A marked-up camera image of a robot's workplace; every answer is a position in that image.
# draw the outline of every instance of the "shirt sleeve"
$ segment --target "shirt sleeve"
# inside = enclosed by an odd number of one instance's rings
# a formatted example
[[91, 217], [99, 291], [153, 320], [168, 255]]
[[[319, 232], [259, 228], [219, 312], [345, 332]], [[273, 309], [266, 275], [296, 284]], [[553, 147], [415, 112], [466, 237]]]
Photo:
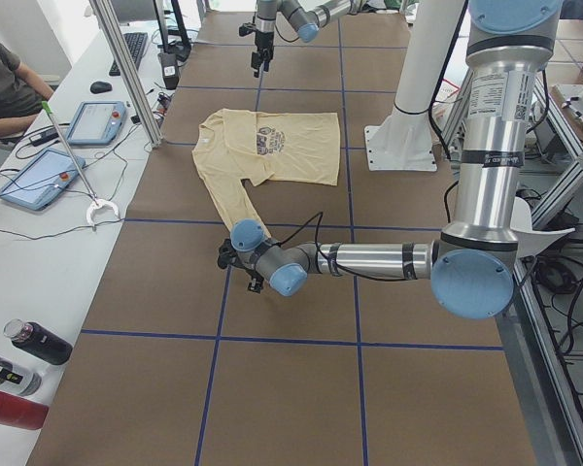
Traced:
[[19, 57], [9, 49], [4, 47], [1, 43], [0, 43], [0, 59], [5, 64], [5, 66], [9, 68], [11, 71], [15, 71], [19, 67], [19, 64], [21, 63]]

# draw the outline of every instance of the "robotic arm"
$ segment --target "robotic arm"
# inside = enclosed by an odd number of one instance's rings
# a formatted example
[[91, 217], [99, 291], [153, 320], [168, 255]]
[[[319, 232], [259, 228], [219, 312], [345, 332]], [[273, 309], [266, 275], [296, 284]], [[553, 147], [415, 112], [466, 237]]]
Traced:
[[279, 12], [303, 42], [311, 42], [317, 37], [320, 28], [326, 27], [339, 17], [355, 15], [364, 3], [365, 0], [328, 0], [307, 12], [298, 0], [258, 0], [253, 22], [240, 26], [241, 37], [255, 33], [257, 51], [251, 56], [251, 68], [255, 70], [255, 77], [259, 77], [261, 66], [263, 71], [270, 69], [270, 60], [274, 58], [276, 16]]
[[310, 243], [284, 250], [247, 219], [233, 227], [219, 251], [219, 265], [246, 269], [255, 290], [266, 279], [285, 296], [297, 292], [311, 273], [431, 279], [437, 301], [456, 315], [483, 318], [501, 312], [514, 292], [518, 239], [510, 220], [535, 74], [553, 54], [561, 6], [562, 0], [469, 2], [473, 24], [466, 61], [473, 81], [457, 208], [440, 239], [402, 245]]

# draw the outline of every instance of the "beige t-shirt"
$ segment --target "beige t-shirt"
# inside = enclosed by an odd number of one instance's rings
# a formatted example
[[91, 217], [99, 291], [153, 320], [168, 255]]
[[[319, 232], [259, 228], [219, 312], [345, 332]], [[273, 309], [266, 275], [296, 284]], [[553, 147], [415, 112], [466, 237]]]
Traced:
[[[263, 222], [242, 180], [337, 184], [337, 114], [264, 114], [222, 109], [199, 126], [192, 156], [224, 224]], [[264, 231], [269, 235], [265, 225]]]

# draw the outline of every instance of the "table surface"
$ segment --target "table surface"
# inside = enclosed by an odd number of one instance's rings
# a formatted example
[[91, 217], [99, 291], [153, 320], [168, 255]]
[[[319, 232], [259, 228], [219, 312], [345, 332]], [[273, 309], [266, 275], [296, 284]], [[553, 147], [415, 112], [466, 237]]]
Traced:
[[[157, 61], [154, 30], [148, 25], [126, 30], [146, 31], [149, 44], [139, 68], [139, 76], [148, 100], [154, 105], [161, 89], [161, 70]], [[82, 101], [120, 100], [128, 102], [129, 96], [121, 77], [108, 76], [112, 55], [100, 32], [82, 58], [52, 97], [50, 104], [59, 122], [67, 122]], [[89, 86], [94, 81], [106, 81], [113, 90], [92, 94]], [[113, 145], [133, 128], [129, 117], [135, 115], [128, 107], [128, 118]], [[31, 130], [50, 124], [48, 117], [40, 115]], [[86, 159], [87, 165], [108, 148], [76, 149], [75, 153]], [[86, 169], [86, 176], [97, 194], [108, 199], [120, 181], [114, 201], [121, 216], [134, 195], [143, 173], [151, 145], [142, 127], [133, 132], [117, 152], [126, 160], [109, 154]], [[19, 155], [36, 153], [37, 148], [23, 149]], [[21, 168], [28, 160], [16, 159], [11, 153], [2, 168]], [[0, 177], [0, 187], [6, 183]], [[86, 191], [81, 179], [75, 180], [70, 190]], [[0, 200], [0, 229], [37, 237], [52, 235], [79, 225], [86, 225], [86, 209], [90, 199], [83, 193], [65, 192], [39, 213], [26, 211]], [[95, 220], [113, 220], [110, 210], [99, 211]], [[55, 238], [38, 241], [25, 240], [0, 232], [0, 355], [43, 376], [40, 389], [28, 399], [49, 405], [56, 392], [64, 367], [50, 366], [44, 361], [14, 348], [2, 335], [4, 324], [12, 318], [33, 320], [48, 327], [67, 341], [75, 343], [86, 312], [102, 276], [108, 257], [122, 227], [122, 222], [105, 224], [93, 232], [90, 228], [74, 231]], [[0, 464], [25, 464], [39, 431], [26, 431], [0, 425]]]

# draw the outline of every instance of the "blue cap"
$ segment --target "blue cap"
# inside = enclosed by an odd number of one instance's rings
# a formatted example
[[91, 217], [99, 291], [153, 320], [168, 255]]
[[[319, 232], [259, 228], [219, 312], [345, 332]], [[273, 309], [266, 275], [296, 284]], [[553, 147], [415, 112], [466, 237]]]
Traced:
[[431, 290], [450, 313], [486, 318], [505, 309], [514, 283], [507, 267], [493, 255], [481, 250], [452, 250], [432, 267]]
[[265, 240], [261, 225], [252, 218], [244, 218], [231, 228], [231, 244], [235, 250], [249, 252]]
[[302, 39], [302, 42], [311, 42], [313, 39], [318, 37], [318, 32], [320, 32], [318, 25], [310, 22], [300, 26], [298, 29], [298, 37]]
[[471, 0], [468, 9], [473, 23], [491, 34], [518, 34], [554, 15], [564, 0]]
[[307, 273], [300, 264], [285, 264], [270, 277], [270, 286], [283, 296], [292, 296], [307, 281]]

